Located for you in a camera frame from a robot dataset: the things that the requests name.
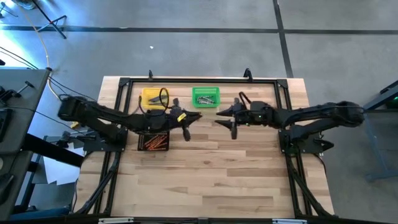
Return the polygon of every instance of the yellow bin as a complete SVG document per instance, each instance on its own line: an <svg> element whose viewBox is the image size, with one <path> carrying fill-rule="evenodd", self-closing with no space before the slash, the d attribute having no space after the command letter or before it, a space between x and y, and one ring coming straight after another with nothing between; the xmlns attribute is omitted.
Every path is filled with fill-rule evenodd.
<svg viewBox="0 0 398 224"><path fill-rule="evenodd" d="M150 100L155 98L155 97L159 97L159 93L160 93L161 88L143 88L142 89L142 107L147 109L147 110L164 110L164 106L162 105L150 105L151 102ZM166 91L163 90L162 91L162 96L167 96ZM162 99L162 102L164 105L167 105L167 98Z"/></svg>

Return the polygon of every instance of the wooden table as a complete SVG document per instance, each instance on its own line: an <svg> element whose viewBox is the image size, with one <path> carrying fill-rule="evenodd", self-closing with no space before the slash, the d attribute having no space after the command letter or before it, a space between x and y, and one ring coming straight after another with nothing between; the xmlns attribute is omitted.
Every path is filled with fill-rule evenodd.
<svg viewBox="0 0 398 224"><path fill-rule="evenodd" d="M98 103L113 108L120 77L104 77ZM304 80L287 79L293 108L309 106ZM182 108L192 105L193 86L218 86L221 105L200 109L203 117L190 126L192 139L185 142L181 129L170 132L168 152L138 152L138 135L130 132L116 182L112 216L130 217L294 217L284 156L277 130L240 126L238 139L214 122L216 112L228 108L238 92L251 100L276 106L274 88L266 84L135 83L129 112L137 107L144 87L166 87L170 99L178 97ZM103 152L84 162L77 185L78 210L98 185ZM307 184L314 196L333 213L325 171L313 155L303 155ZM105 190L101 207L107 199ZM304 211L301 191L300 207Z"/></svg>

